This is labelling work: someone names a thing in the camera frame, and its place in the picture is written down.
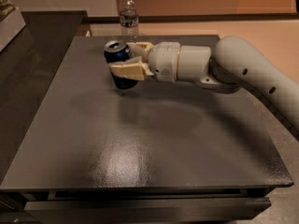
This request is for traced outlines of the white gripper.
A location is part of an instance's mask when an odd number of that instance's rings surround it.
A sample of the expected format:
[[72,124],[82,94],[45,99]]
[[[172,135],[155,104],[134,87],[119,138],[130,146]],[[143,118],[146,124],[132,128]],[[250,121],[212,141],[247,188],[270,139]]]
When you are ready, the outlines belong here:
[[160,82],[177,81],[178,56],[181,45],[178,42],[162,42],[155,46],[150,42],[128,42],[132,55],[124,62],[109,63],[110,72],[121,78],[143,81],[155,77]]

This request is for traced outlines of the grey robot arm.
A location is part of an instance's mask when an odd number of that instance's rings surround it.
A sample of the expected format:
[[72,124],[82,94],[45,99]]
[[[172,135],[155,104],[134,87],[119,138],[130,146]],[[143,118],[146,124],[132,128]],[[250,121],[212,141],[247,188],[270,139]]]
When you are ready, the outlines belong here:
[[225,36],[214,48],[111,40],[104,54],[120,89],[129,89],[146,77],[160,82],[189,82],[218,93],[243,88],[263,103],[293,137],[299,137],[298,83],[241,37]]

